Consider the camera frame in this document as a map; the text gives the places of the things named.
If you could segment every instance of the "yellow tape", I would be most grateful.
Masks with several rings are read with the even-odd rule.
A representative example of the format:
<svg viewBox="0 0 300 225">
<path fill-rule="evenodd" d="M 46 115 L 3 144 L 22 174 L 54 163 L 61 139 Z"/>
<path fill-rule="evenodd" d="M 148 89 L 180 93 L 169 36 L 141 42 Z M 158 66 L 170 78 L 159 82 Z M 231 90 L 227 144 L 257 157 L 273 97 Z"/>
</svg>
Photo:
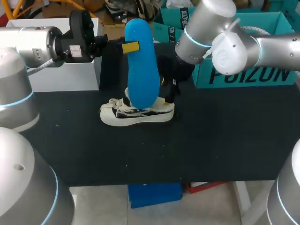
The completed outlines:
<svg viewBox="0 0 300 225">
<path fill-rule="evenodd" d="M 122 44 L 122 49 L 123 49 L 123 54 L 139 51 L 140 50 L 139 42 L 135 41 L 131 43 Z"/>
</svg>

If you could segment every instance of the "cable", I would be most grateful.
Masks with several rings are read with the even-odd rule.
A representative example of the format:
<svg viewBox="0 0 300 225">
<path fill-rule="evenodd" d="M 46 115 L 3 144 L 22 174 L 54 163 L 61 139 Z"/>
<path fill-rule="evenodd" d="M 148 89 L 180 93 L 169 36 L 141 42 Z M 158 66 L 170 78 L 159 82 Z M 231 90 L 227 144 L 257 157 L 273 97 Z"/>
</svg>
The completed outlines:
<svg viewBox="0 0 300 225">
<path fill-rule="evenodd" d="M 265 30 L 263 30 L 261 28 L 258 28 L 258 27 L 244 26 L 244 27 L 242 27 L 242 29 L 244 29 L 244 30 L 254 30 L 254 31 L 256 31 L 258 33 L 261 33 L 261 34 L 270 35 L 270 33 L 266 32 Z"/>
<path fill-rule="evenodd" d="M 43 65 L 27 72 L 27 75 L 30 76 L 30 75 L 33 75 L 35 73 L 37 73 L 38 71 L 42 70 L 42 69 L 45 69 L 47 67 L 49 67 L 51 64 L 55 63 L 54 59 L 50 59 L 49 61 L 45 62 Z"/>
</svg>

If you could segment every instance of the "shoelace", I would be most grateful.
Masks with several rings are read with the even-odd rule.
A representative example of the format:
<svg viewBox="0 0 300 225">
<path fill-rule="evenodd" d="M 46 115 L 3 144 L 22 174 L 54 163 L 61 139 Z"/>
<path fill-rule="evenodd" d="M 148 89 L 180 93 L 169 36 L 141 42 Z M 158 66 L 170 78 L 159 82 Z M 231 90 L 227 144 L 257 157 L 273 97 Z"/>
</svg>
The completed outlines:
<svg viewBox="0 0 300 225">
<path fill-rule="evenodd" d="M 129 107 L 125 105 L 122 98 L 121 99 L 111 98 L 107 104 L 101 106 L 100 110 L 102 110 L 103 108 L 114 108 L 122 112 L 129 112 L 133 109 L 136 109 L 135 107 Z"/>
</svg>

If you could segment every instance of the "silver cylinder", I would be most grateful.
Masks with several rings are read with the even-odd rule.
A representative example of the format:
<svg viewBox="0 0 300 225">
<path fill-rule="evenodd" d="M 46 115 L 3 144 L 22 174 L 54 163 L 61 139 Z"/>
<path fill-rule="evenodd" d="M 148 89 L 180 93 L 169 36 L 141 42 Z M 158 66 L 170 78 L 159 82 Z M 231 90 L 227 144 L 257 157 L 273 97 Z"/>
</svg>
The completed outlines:
<svg viewBox="0 0 300 225">
<path fill-rule="evenodd" d="M 258 67 L 300 71 L 300 34 L 263 35 L 256 39 L 261 47 Z"/>
<path fill-rule="evenodd" d="M 57 57 L 55 38 L 61 34 L 56 27 L 7 27 L 0 28 L 0 47 L 12 48 L 24 59 L 26 66 L 37 68 Z M 58 61 L 51 67 L 63 64 Z"/>
<path fill-rule="evenodd" d="M 300 161 L 299 157 L 296 161 L 294 158 L 295 154 L 299 156 L 299 147 L 300 142 L 288 157 L 269 193 L 267 214 L 272 225 L 300 224 L 300 184 L 295 176 Z"/>
<path fill-rule="evenodd" d="M 233 22 L 236 12 L 232 1 L 235 12 L 230 17 L 217 14 L 207 6 L 207 2 L 202 0 L 199 3 L 175 47 L 177 55 L 190 64 L 198 64 L 203 60 L 202 56 L 210 49 L 212 41 Z"/>
<path fill-rule="evenodd" d="M 13 50 L 0 49 L 0 127 L 21 132 L 38 119 L 24 60 Z"/>
<path fill-rule="evenodd" d="M 0 142 L 0 224 L 71 225 L 74 201 L 55 171 L 20 134 L 1 127 Z"/>
</svg>

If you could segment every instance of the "teal cardboard box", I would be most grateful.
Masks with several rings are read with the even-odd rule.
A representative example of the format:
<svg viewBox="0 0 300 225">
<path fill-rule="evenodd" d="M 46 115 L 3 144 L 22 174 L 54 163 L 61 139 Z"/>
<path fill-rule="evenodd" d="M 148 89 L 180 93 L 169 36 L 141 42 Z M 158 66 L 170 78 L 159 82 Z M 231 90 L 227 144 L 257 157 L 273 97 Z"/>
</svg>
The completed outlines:
<svg viewBox="0 0 300 225">
<path fill-rule="evenodd" d="M 296 32 L 300 32 L 300 0 L 285 0 L 282 12 Z"/>
<path fill-rule="evenodd" d="M 268 31 L 270 34 L 292 33 L 292 27 L 283 13 L 237 13 L 240 26 L 254 26 Z M 159 24 L 161 18 L 153 23 L 154 40 L 159 42 L 176 42 L 182 30 Z M 193 80 L 197 88 L 229 88 L 252 86 L 291 85 L 296 81 L 294 71 L 276 68 L 253 68 L 232 76 L 220 74 L 212 65 L 211 58 L 206 58 L 193 71 Z"/>
<path fill-rule="evenodd" d="M 164 21 L 164 25 L 175 27 L 177 29 L 182 29 L 187 25 L 190 16 L 195 11 L 196 7 L 191 8 L 167 8 L 166 1 L 164 0 L 161 15 Z M 283 5 L 283 0 L 270 0 L 270 12 L 278 12 L 281 10 Z M 257 8 L 246 8 L 239 9 L 238 13 L 252 13 L 261 12 Z"/>
</svg>

